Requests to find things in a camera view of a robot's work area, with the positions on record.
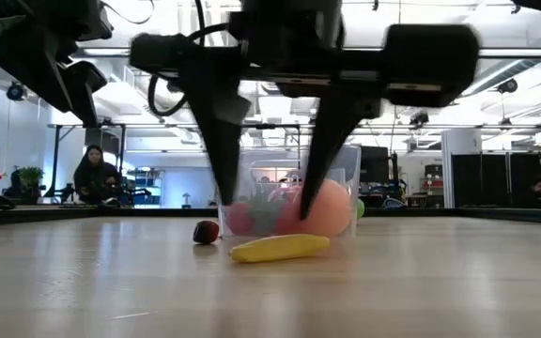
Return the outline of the background potted plant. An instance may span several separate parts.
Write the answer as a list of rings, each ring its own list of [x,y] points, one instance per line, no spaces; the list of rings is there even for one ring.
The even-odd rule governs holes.
[[[37,166],[25,166],[18,169],[22,184],[22,199],[26,204],[36,204],[41,197],[40,181],[43,171]]]

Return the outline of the black partition screen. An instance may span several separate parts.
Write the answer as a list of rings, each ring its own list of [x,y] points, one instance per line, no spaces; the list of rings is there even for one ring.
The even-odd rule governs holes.
[[[481,197],[466,207],[527,207],[541,152],[481,153]]]

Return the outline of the clear plastic tupperware container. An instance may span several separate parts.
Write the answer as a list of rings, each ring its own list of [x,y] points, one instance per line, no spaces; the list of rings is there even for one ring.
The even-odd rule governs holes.
[[[284,204],[292,196],[296,187],[303,187],[308,150],[299,149],[271,149],[252,150],[247,149],[240,155],[238,180],[235,189],[234,203],[246,202],[251,205],[251,200],[258,194],[268,196],[268,200],[282,200]],[[356,207],[358,200],[358,184],[360,178],[361,149],[357,146],[343,146],[338,152],[325,179],[331,179],[347,189],[350,195],[352,214],[349,226],[339,235],[353,235],[356,229]],[[225,210],[229,206],[220,206],[218,210],[221,224],[221,234],[224,237],[252,237],[257,236],[254,230],[251,235],[233,235],[225,224]]]

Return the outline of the black aluminium table frame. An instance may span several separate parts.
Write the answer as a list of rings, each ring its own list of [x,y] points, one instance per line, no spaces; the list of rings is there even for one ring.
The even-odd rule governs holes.
[[[16,208],[0,210],[0,225],[10,223],[34,223],[97,217],[154,217],[154,218],[215,218],[215,209],[131,209],[98,207],[47,207]],[[365,218],[377,217],[460,217],[488,220],[505,220],[541,223],[541,209],[519,208],[457,208],[457,209],[368,209]]]

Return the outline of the black gantry frame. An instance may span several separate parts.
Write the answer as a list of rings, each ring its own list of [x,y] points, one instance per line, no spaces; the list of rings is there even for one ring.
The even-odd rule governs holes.
[[[52,202],[62,201],[60,194],[67,184],[73,183],[73,173],[83,153],[83,146],[97,144],[103,153],[109,153],[116,160],[118,171],[125,167],[125,149],[128,126],[110,119],[100,121],[96,127],[82,123],[52,123],[48,128],[54,130],[53,150],[44,163],[46,190],[43,198]]]

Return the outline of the pale peach toy fruit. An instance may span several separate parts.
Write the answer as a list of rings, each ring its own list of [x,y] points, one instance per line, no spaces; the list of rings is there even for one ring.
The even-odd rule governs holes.
[[[350,195],[338,182],[325,179],[320,187],[306,219],[300,219],[301,187],[292,191],[292,196],[281,209],[274,227],[279,235],[312,234],[335,237],[342,233],[351,220]]]

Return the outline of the white building pillar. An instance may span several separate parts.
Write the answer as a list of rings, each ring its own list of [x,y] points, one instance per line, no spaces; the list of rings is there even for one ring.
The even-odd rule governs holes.
[[[445,208],[476,205],[481,197],[481,132],[454,129],[441,134]]]

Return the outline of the white rectangular air duct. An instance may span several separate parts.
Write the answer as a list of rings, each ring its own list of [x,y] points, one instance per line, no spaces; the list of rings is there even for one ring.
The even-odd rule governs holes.
[[[183,144],[199,144],[200,136],[187,108],[181,108],[172,116],[157,116],[151,111],[147,103],[149,79],[141,70],[113,63],[108,84],[94,94],[98,113],[133,128],[163,129],[164,137],[177,137]]]

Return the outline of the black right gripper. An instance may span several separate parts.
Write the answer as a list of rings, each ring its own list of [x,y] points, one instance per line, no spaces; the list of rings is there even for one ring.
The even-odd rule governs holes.
[[[392,24],[375,51],[346,49],[344,39],[341,0],[242,0],[226,22],[189,36],[135,36],[129,63],[184,93],[224,206],[234,201],[251,106],[240,81],[320,98],[301,190],[305,220],[342,145],[363,119],[381,115],[381,99],[443,107],[472,83],[480,52],[465,24]]]

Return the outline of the dark red toy cherry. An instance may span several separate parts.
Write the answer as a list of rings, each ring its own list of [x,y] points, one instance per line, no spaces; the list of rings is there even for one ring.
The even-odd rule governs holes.
[[[220,226],[214,221],[200,221],[193,230],[193,241],[201,245],[210,245],[217,240]]]

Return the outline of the ceiling light strip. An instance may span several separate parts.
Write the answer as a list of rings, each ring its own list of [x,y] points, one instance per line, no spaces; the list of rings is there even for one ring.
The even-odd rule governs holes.
[[[88,47],[83,48],[82,52],[86,55],[95,56],[95,57],[124,57],[128,56],[130,50],[128,48],[95,48]]]
[[[534,49],[496,49],[485,48],[479,53],[481,58],[485,59],[529,59],[529,58],[541,58],[541,48]]]

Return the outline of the long silver air duct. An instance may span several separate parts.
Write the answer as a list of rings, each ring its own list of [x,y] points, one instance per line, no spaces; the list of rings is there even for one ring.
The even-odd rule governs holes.
[[[519,48],[519,49],[534,49],[541,48]],[[497,85],[505,82],[521,72],[537,67],[541,64],[541,58],[529,59],[485,59],[482,58],[479,62],[479,69],[473,83],[465,89],[461,97],[469,97],[482,92],[485,92]]]

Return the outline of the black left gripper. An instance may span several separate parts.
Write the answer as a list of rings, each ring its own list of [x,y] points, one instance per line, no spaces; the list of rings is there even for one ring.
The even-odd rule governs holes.
[[[71,111],[84,126],[97,126],[93,94],[107,85],[92,63],[79,61],[66,69],[66,85],[52,58],[76,50],[76,43],[109,39],[113,35],[101,0],[25,0],[38,26],[28,47],[0,46],[0,68],[34,91],[57,110]]]

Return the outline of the black desk monitor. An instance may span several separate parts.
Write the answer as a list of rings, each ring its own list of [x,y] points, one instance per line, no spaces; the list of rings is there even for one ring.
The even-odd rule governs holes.
[[[360,167],[360,193],[394,194],[396,187],[390,179],[391,158],[387,147],[362,146]]]

